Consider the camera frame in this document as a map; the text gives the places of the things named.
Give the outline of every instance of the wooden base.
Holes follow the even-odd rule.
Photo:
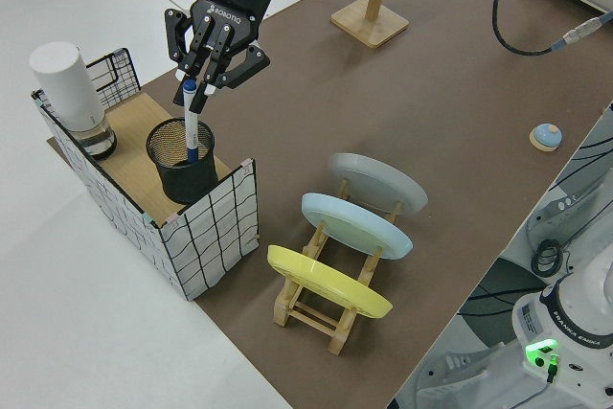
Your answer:
[[[172,116],[147,93],[141,92],[107,110],[106,118],[117,136],[117,148],[100,161],[100,166],[161,226],[184,205],[164,194],[145,145],[151,130]],[[219,179],[230,173],[217,158],[215,166]]]
[[[356,0],[332,14],[332,24],[371,48],[378,48],[404,31],[409,22],[387,7],[381,6],[375,20],[368,20],[369,0]]]

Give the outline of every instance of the pen holder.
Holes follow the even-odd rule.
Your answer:
[[[198,122],[198,161],[189,163],[185,120],[170,119],[156,126],[147,138],[147,154],[155,164],[162,189],[176,203],[191,205],[217,185],[211,129]]]

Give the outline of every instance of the black cable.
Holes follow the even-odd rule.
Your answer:
[[[533,258],[530,263],[530,268],[535,275],[543,278],[549,278],[555,275],[560,267],[562,266],[562,261],[564,259],[564,254],[567,254],[566,257],[566,273],[569,273],[569,260],[570,260],[570,252],[566,251],[570,244],[576,239],[594,220],[598,218],[604,210],[606,210],[609,206],[613,204],[613,200],[609,200],[595,215],[593,215],[587,222],[585,222],[579,229],[571,235],[566,241],[560,243],[556,239],[544,239],[536,248],[536,251],[533,254]],[[542,270],[540,266],[550,266],[549,268]]]
[[[585,222],[573,235],[571,235],[566,241],[564,241],[564,244],[562,244],[562,248],[566,249],[572,242],[573,240],[579,236],[579,234],[581,232],[583,232],[583,230],[585,230],[587,228],[588,225],[590,225],[592,222],[594,222],[594,220],[600,216],[602,213],[604,213],[604,210],[606,210],[609,206],[611,206],[611,204],[613,204],[613,200],[610,200],[606,205],[604,205],[600,211],[598,211],[590,220],[588,220],[587,222]]]
[[[535,394],[533,394],[530,397],[527,397],[523,401],[519,401],[517,404],[515,404],[512,407],[510,407],[509,409],[516,409],[519,406],[522,406],[522,405],[526,404],[528,401],[532,401],[534,398],[536,398],[536,397],[542,395],[543,393],[545,393],[545,391],[549,388],[550,385],[551,385],[551,383],[547,382],[542,390],[540,390],[539,392],[536,392]]]
[[[478,301],[480,299],[488,299],[490,297],[493,297],[494,294],[496,296],[503,296],[505,294],[518,294],[521,292],[538,292],[542,290],[543,290],[542,286],[541,287],[525,287],[522,289],[508,289],[506,291],[497,291],[497,292],[494,292],[493,294],[480,294],[478,296],[470,296],[467,300],[468,301]]]
[[[611,141],[613,141],[613,137],[603,139],[602,141],[598,141],[597,143],[589,144],[587,146],[581,146],[579,150],[581,150],[582,148],[595,148],[596,146],[601,146],[602,144],[610,143]]]
[[[596,158],[596,157],[599,157],[599,160],[600,160],[607,153],[609,153],[609,151],[605,152],[605,153],[602,153],[602,152],[601,153],[595,153],[594,155],[588,155],[587,157],[571,158],[571,161],[573,161],[573,162],[580,162],[581,160],[589,160],[591,158]]]
[[[508,308],[506,310],[499,310],[499,311],[493,311],[490,313],[464,313],[463,311],[459,311],[457,313],[457,315],[460,316],[476,316],[476,317],[483,317],[483,316],[495,316],[495,315],[502,315],[503,313],[509,313],[510,311],[513,311],[512,308]]]
[[[556,239],[544,239],[540,242],[530,260],[530,268],[533,273],[542,278],[555,275],[563,261],[562,245]]]
[[[503,38],[502,34],[500,34],[500,30],[498,29],[498,2],[499,0],[494,0],[493,2],[493,6],[491,9],[491,26],[494,30],[494,35],[496,35],[496,38],[498,39],[498,41],[500,42],[500,44],[505,47],[507,50],[509,50],[510,52],[513,52],[517,55],[522,55],[524,57],[538,57],[541,55],[545,55],[547,53],[550,53],[552,51],[552,47],[546,48],[544,50],[538,50],[535,52],[528,52],[525,50],[519,50],[513,46],[511,46],[509,43],[507,43],[507,41]]]
[[[555,189],[557,186],[559,186],[562,182],[564,182],[566,179],[568,179],[569,177],[573,176],[574,174],[577,174],[579,171],[583,170],[584,168],[589,167],[590,165],[592,165],[595,162],[598,162],[600,159],[602,159],[605,155],[608,155],[609,153],[613,152],[613,148],[608,150],[607,152],[603,152],[601,153],[598,158],[595,158],[594,160],[587,162],[585,165],[581,165],[579,168],[577,168],[576,170],[574,170],[573,172],[569,172],[568,174],[566,174],[566,176],[564,176],[563,178],[561,178],[559,181],[557,181],[552,187],[549,188],[550,192],[553,189]]]
[[[489,294],[491,297],[493,297],[494,299],[496,299],[497,301],[502,302],[503,304],[508,304],[510,306],[514,306],[515,302],[510,302],[507,301],[506,299],[502,299],[501,297],[498,297],[496,294],[492,294],[491,292],[489,292],[485,286],[483,286],[482,284],[477,284],[480,288],[482,288],[487,294]]]

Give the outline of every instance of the small round toy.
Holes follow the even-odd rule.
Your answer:
[[[539,150],[551,152],[562,142],[562,132],[552,124],[541,124],[530,133],[530,142]]]

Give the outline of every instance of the brown tabletop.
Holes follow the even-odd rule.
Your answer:
[[[261,246],[197,302],[296,408],[385,407],[613,96],[611,28],[519,57],[494,39],[492,0],[383,0],[410,26],[372,50],[329,22],[352,1],[303,1],[266,20],[272,65],[202,115],[229,166],[256,158]],[[500,25],[536,49],[593,15],[574,0],[501,0]],[[172,74],[145,89],[180,115]],[[564,133],[553,153],[528,138],[545,122]],[[340,356],[315,329],[273,324],[283,279],[266,263],[268,244],[300,251],[312,235],[301,197],[337,192],[335,152],[388,163],[430,199],[397,222],[413,252],[382,261],[371,284],[394,308],[358,318]],[[348,251],[331,241],[321,261],[356,275],[363,260]]]

